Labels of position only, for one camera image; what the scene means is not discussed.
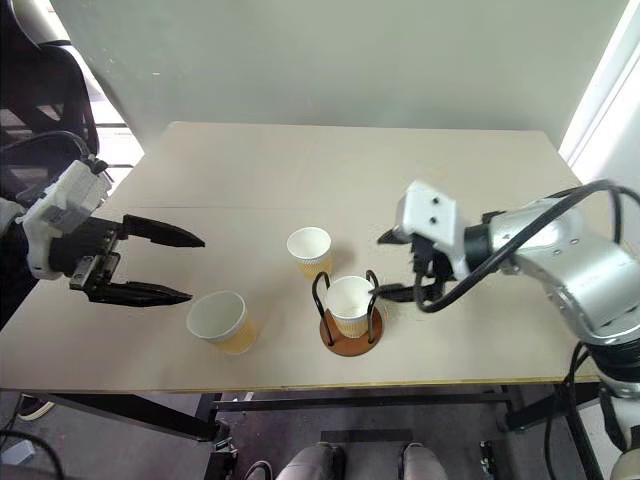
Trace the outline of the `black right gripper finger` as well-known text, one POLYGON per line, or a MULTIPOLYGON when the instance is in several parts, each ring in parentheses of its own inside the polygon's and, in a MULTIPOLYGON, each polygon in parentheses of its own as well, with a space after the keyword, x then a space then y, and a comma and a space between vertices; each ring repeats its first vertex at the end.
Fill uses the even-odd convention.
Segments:
POLYGON ((370 291, 372 296, 392 302, 413 302, 414 290, 412 287, 400 283, 379 285, 370 291))
POLYGON ((379 245, 406 245, 413 241, 413 235, 396 226, 384 232, 376 241, 379 245))

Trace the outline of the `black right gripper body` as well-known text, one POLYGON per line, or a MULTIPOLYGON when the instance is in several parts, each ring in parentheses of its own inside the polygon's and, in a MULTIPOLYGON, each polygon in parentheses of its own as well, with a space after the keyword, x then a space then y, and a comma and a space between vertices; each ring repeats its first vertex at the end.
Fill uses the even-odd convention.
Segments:
POLYGON ((445 293, 447 282, 455 277, 448 257, 439 251, 435 242, 414 234, 411 240, 414 284, 411 290, 414 301, 455 301, 454 291, 445 293))

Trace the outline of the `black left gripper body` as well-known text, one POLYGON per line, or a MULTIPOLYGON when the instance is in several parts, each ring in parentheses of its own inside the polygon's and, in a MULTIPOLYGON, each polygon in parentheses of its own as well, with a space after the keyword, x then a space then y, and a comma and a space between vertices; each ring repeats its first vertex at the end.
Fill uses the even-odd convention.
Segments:
POLYGON ((91 302, 122 303, 121 286, 111 278, 120 261, 115 248, 125 238, 121 223, 90 217, 73 232, 51 241, 49 266, 69 279, 71 290, 82 291, 91 302))

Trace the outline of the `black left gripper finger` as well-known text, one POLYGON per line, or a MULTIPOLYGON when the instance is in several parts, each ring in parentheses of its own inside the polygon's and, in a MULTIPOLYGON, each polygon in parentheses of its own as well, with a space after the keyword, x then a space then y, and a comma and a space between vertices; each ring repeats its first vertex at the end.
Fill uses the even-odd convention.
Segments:
POLYGON ((131 281, 98 284, 87 290, 87 297, 94 303, 128 307, 176 305, 192 299, 191 294, 166 286, 131 281))
POLYGON ((195 234, 180 227, 134 215, 124 215, 122 220, 122 239, 129 236, 145 238, 151 243, 185 248, 201 248, 205 242, 195 234))

